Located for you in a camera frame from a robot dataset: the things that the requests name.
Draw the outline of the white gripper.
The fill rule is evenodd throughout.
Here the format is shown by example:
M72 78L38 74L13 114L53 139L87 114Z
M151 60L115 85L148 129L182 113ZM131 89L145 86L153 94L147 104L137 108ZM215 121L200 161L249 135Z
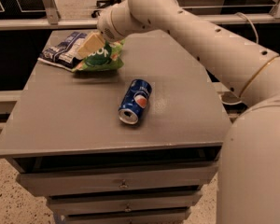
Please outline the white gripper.
M84 59L109 42L119 41L128 35L127 28L130 11L125 4L115 4L105 9L99 16L97 28L100 32L92 32L86 36L77 49L77 58Z

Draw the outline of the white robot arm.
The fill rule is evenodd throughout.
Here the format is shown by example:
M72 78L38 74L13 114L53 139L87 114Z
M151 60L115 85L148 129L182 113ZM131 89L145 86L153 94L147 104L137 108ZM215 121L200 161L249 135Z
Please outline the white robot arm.
M97 28L107 41L164 31L247 105L220 152L217 224L280 224L280 55L176 0L125 0L104 10Z

